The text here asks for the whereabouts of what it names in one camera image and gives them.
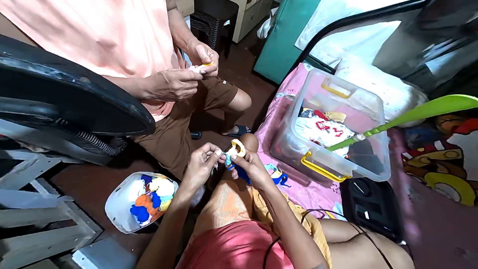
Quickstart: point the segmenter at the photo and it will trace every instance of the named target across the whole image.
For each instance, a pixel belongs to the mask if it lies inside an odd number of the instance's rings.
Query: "brown floor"
[[[256,56],[260,53],[262,40],[258,40],[256,29],[253,29],[239,44],[233,44],[228,59],[220,58],[219,76],[232,82],[247,92],[252,98],[252,106],[239,119],[238,124],[252,127],[261,109],[277,87],[252,74]],[[203,131],[200,140],[195,141],[197,147],[212,142],[222,149],[230,145],[232,138],[222,136],[216,131],[223,120],[223,112],[210,111],[195,115],[191,130]],[[157,162],[141,147],[132,143],[118,155],[108,167],[91,164],[70,165],[51,178],[65,195],[70,195],[90,217],[104,229],[100,239],[108,236],[117,240],[124,248],[139,256],[148,244],[152,233],[125,235],[119,232],[106,217],[105,202],[109,194],[131,173],[137,171],[158,171]]]

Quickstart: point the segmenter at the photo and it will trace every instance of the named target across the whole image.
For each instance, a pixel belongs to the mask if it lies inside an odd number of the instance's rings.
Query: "white pillow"
[[[428,101],[427,96],[417,86],[406,84],[401,79],[358,59],[342,59],[337,65],[335,76],[377,94],[383,101],[387,122]],[[409,122],[399,127],[411,127],[423,121]]]

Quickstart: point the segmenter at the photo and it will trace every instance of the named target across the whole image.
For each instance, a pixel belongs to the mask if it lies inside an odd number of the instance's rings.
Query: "pink top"
[[[263,223],[234,222],[198,236],[176,268],[262,268],[267,248],[276,238]],[[272,247],[266,268],[293,269],[280,241]]]
[[[100,75],[179,68],[165,0],[0,0],[0,12],[40,47]],[[159,121],[173,104],[145,107]]]

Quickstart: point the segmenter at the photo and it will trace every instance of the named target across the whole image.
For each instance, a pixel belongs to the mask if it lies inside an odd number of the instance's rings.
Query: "stool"
[[[229,0],[195,0],[191,28],[207,35],[207,44],[219,53],[220,37],[226,37],[224,56],[229,56],[239,5]]]

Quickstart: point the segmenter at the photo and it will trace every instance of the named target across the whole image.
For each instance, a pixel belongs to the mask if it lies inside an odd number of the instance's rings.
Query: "peach shirt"
[[[43,49],[100,75],[179,68],[165,0],[0,0],[0,12]],[[159,121],[173,104],[143,105]]]

